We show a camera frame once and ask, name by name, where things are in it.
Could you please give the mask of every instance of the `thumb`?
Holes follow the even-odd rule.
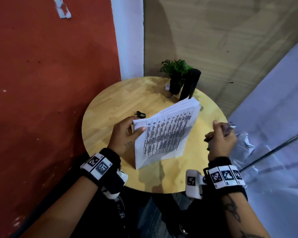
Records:
[[[213,137],[218,139],[223,137],[223,132],[222,132],[222,127],[221,127],[221,123],[219,123],[217,120],[213,121]]]
[[[140,127],[136,129],[129,137],[133,142],[146,130],[146,127]]]

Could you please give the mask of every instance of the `black tumbler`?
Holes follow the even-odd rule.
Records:
[[[179,101],[187,97],[189,97],[189,99],[192,97],[200,76],[201,71],[199,69],[191,68],[187,72]]]

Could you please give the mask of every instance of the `tabletop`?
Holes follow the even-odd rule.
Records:
[[[82,124],[84,146],[91,156],[107,147],[114,124],[140,111],[147,118],[179,101],[165,90],[170,80],[162,77],[132,78],[103,90],[89,104]],[[151,193],[175,193],[185,190],[185,173],[207,167],[207,143],[204,135],[212,131],[213,120],[227,122],[223,112],[207,95],[195,90],[202,108],[193,126],[182,156],[154,162],[135,169],[134,147],[121,157],[122,171],[128,175],[126,186]]]

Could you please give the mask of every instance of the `stack of paper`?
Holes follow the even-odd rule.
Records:
[[[134,129],[146,127],[135,142],[136,169],[155,161],[181,156],[200,108],[195,98],[185,99],[151,118],[134,120]]]

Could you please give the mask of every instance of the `red wall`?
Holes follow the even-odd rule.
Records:
[[[89,102],[120,80],[110,0],[0,0],[0,237],[84,151]]]

